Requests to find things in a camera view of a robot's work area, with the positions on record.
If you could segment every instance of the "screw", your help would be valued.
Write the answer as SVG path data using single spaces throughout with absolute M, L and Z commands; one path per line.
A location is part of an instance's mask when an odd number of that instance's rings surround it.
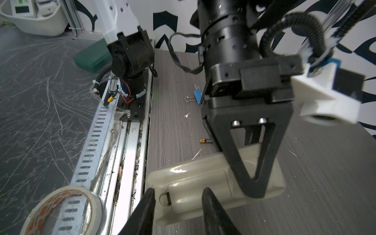
M 240 121 L 233 121 L 233 122 L 231 123 L 231 126 L 232 126 L 232 127 L 238 127 L 238 126 L 240 126 Z
M 258 124 L 265 124 L 266 122 L 268 122 L 268 121 L 266 120 L 266 118 L 260 118 L 260 119 L 257 121 Z

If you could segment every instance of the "masking tape roll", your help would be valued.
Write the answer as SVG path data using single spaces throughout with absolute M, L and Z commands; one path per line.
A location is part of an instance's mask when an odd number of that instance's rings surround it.
M 67 197 L 80 194 L 87 198 L 91 207 L 90 221 L 84 234 L 95 235 L 102 218 L 102 205 L 100 199 L 97 195 L 84 187 L 71 185 L 59 188 L 45 197 L 27 217 L 20 235 L 40 235 L 45 218 L 56 207 L 56 205 Z

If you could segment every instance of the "beige plastic case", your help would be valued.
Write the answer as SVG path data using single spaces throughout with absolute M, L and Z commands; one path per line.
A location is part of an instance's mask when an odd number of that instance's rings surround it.
M 254 177 L 261 144 L 238 149 L 251 177 Z M 275 159 L 265 197 L 254 199 L 243 194 L 223 153 L 182 162 L 151 172 L 146 189 L 155 189 L 154 221 L 167 225 L 202 216 L 201 196 L 204 188 L 214 192 L 224 209 L 259 202 L 283 193 L 285 180 Z

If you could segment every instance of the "gray wood grain surface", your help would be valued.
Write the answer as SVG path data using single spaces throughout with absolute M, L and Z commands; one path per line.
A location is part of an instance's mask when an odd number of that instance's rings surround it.
M 197 54 L 178 53 L 195 67 Z M 215 152 L 201 123 L 200 108 L 186 103 L 204 74 L 175 66 L 167 51 L 156 50 L 147 174 Z M 229 217 L 242 234 L 376 234 L 376 141 L 360 125 L 321 127 L 294 113 L 277 154 L 287 189 L 279 197 L 233 208 Z M 202 218 L 154 225 L 154 235 L 204 234 Z

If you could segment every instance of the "battery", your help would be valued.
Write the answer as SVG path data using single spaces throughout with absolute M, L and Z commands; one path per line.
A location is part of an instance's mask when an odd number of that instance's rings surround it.
M 212 144 L 213 141 L 211 139 L 200 139 L 200 144 Z

